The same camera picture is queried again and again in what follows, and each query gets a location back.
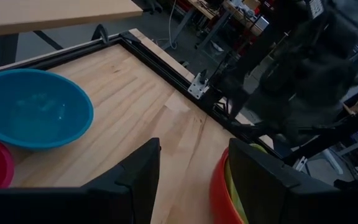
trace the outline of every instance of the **white cable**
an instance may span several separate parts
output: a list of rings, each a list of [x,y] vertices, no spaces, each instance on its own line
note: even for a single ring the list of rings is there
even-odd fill
[[[171,45],[171,48],[173,50],[175,50],[177,48],[177,44],[175,44],[175,47],[173,47],[173,43],[172,43],[172,39],[171,39],[171,20],[172,20],[172,15],[173,15],[173,11],[175,10],[175,6],[177,4],[177,0],[174,0],[173,2],[173,6],[172,6],[172,10],[171,10],[171,15],[169,16],[169,23],[168,23],[168,34],[169,34],[169,44]]]

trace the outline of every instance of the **concrete floor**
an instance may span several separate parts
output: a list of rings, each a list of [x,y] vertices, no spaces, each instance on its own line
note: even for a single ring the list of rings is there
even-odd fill
[[[137,28],[148,38],[158,40],[166,39],[168,37],[168,20],[169,14],[166,12],[154,15],[146,13],[141,17],[133,17],[114,22],[105,22],[103,25],[107,28],[109,34],[116,34],[125,30]],[[178,22],[176,20],[172,20],[172,30],[176,28],[177,25]],[[44,30],[44,32],[61,46],[70,47],[89,41],[96,26],[97,24],[84,24],[80,26],[48,29]],[[209,57],[202,54],[195,60],[194,45],[197,42],[199,42],[199,40],[195,35],[195,30],[191,27],[186,27],[178,38],[177,49],[167,49],[167,52],[177,61],[186,60],[190,62],[188,70],[193,74],[197,74],[203,69],[208,69],[208,71],[214,72],[217,64]],[[45,43],[34,33],[21,33],[19,36],[16,60],[20,61],[53,51],[54,49],[51,46]],[[246,80],[244,86],[248,92],[253,92],[253,90],[257,87],[257,80],[258,74],[252,74],[252,76]],[[252,122],[256,122],[258,120],[257,117],[250,111],[243,110],[242,113],[244,113],[244,115]],[[352,176],[344,164],[342,167],[346,170],[345,174],[337,175],[333,168],[324,159],[311,161],[309,163],[311,175],[327,182],[328,184],[333,184],[336,179],[348,181],[352,180]]]

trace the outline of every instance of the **metal frame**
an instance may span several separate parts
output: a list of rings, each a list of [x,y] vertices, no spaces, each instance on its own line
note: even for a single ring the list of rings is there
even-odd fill
[[[40,70],[48,70],[85,55],[89,55],[107,47],[119,44],[127,51],[135,55],[135,57],[137,57],[146,66],[151,68],[157,75],[161,76],[166,82],[175,87],[182,95],[187,97],[195,105],[201,108],[205,113],[207,113],[235,137],[248,144],[259,144],[264,147],[269,154],[281,159],[281,156],[268,145],[266,145],[266,143],[264,143],[262,140],[259,138],[250,138],[238,130],[236,127],[240,125],[240,123],[238,121],[230,120],[229,115],[221,107],[217,106],[216,104],[211,104],[212,100],[197,100],[194,96],[192,96],[188,92],[191,83],[158,55],[153,53],[148,47],[143,45],[142,42],[137,37],[133,36],[130,32],[126,31],[118,35],[109,36],[107,43],[105,43],[105,41],[106,40],[103,40],[103,38],[100,38],[99,40],[94,40],[86,44],[70,48],[68,50],[61,50],[54,54],[49,54],[43,57],[35,58],[33,60],[14,63],[12,65],[1,68],[0,71],[15,68],[35,68]]]

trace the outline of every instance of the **blue bowl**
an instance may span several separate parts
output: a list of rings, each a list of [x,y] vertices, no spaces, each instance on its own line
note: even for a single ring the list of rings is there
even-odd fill
[[[0,72],[0,140],[42,151],[78,139],[93,106],[75,83],[35,69]]]

